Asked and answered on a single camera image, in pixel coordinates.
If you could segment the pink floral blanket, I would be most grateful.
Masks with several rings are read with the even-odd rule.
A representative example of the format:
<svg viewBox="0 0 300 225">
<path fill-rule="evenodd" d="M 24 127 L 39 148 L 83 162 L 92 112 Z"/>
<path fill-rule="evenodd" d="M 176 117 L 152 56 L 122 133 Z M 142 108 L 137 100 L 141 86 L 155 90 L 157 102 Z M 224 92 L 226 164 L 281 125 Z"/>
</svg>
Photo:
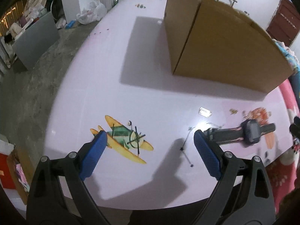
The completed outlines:
<svg viewBox="0 0 300 225">
<path fill-rule="evenodd" d="M 289 80 L 280 86 L 287 108 L 290 123 L 299 117 L 299 108 Z M 279 156 L 266 167 L 274 197 L 276 216 L 291 204 L 293 192 L 299 189 L 299 139 L 292 137 L 287 141 L 288 149 L 280 151 Z"/>
</svg>

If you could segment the small gold earring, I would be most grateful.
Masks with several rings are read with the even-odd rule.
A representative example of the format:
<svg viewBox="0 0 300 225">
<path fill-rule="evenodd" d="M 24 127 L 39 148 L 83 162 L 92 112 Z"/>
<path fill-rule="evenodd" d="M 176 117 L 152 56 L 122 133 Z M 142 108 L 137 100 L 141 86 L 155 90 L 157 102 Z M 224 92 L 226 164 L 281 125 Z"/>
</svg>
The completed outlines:
<svg viewBox="0 0 300 225">
<path fill-rule="evenodd" d="M 238 110 L 237 109 L 230 109 L 229 110 L 230 114 L 237 114 L 238 113 Z"/>
</svg>

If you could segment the brown cardboard box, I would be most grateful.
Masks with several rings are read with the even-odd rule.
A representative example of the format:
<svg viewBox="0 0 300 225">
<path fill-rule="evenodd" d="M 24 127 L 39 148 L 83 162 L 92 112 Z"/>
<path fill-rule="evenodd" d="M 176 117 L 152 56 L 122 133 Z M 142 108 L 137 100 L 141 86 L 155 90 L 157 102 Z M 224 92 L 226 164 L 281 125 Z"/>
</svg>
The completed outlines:
<svg viewBox="0 0 300 225">
<path fill-rule="evenodd" d="M 269 93 L 293 69 L 267 32 L 215 0 L 167 0 L 164 12 L 171 71 Z"/>
</svg>

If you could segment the dark blue smart watch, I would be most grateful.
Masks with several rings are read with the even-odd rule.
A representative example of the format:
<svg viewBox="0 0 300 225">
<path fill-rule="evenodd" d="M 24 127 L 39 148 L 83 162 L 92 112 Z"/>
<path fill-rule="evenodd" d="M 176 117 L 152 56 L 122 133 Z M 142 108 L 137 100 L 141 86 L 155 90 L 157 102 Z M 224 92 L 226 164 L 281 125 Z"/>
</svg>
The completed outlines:
<svg viewBox="0 0 300 225">
<path fill-rule="evenodd" d="M 205 136 L 218 145 L 244 142 L 246 146 L 258 143 L 263 135 L 276 130 L 274 123 L 260 125 L 255 119 L 243 121 L 236 128 L 208 128 L 204 131 Z"/>
</svg>

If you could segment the white plastic bag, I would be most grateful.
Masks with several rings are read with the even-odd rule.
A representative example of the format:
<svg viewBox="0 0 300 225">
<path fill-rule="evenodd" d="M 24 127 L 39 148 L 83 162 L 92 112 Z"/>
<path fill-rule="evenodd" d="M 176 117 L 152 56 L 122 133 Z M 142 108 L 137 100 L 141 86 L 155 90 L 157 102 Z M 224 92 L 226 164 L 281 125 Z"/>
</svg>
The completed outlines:
<svg viewBox="0 0 300 225">
<path fill-rule="evenodd" d="M 100 21 L 107 14 L 107 8 L 99 0 L 90 2 L 88 9 L 76 15 L 76 20 L 83 25 Z"/>
</svg>

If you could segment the brown wooden door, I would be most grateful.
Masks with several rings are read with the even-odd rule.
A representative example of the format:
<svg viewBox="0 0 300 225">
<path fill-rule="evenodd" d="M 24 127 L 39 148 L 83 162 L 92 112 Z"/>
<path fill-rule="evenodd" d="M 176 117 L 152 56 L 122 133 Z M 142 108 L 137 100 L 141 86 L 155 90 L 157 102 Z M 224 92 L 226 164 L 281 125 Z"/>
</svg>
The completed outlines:
<svg viewBox="0 0 300 225">
<path fill-rule="evenodd" d="M 292 44 L 299 33 L 299 12 L 290 0 L 280 0 L 266 31 L 272 39 Z"/>
</svg>

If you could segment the blue patterned quilt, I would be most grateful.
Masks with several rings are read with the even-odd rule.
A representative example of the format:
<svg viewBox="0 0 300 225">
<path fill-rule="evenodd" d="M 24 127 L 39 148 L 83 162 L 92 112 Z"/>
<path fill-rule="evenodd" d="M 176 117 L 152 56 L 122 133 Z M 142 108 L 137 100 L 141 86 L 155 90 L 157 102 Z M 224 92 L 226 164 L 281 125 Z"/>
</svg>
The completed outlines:
<svg viewBox="0 0 300 225">
<path fill-rule="evenodd" d="M 284 55 L 285 59 L 288 61 L 292 68 L 292 75 L 288 77 L 291 84 L 297 105 L 299 107 L 299 60 L 296 57 L 294 51 L 287 47 L 284 42 L 277 41 L 273 39 L 274 43 L 278 46 L 279 50 Z"/>
</svg>

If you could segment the grey board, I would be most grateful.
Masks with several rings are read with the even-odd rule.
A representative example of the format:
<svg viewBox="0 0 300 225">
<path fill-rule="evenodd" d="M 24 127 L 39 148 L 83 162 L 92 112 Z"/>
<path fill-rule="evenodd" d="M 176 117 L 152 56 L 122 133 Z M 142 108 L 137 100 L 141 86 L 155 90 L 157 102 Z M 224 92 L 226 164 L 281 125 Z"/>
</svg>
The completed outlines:
<svg viewBox="0 0 300 225">
<path fill-rule="evenodd" d="M 29 26 L 12 45 L 13 51 L 29 71 L 39 58 L 59 39 L 52 13 L 48 12 Z"/>
</svg>

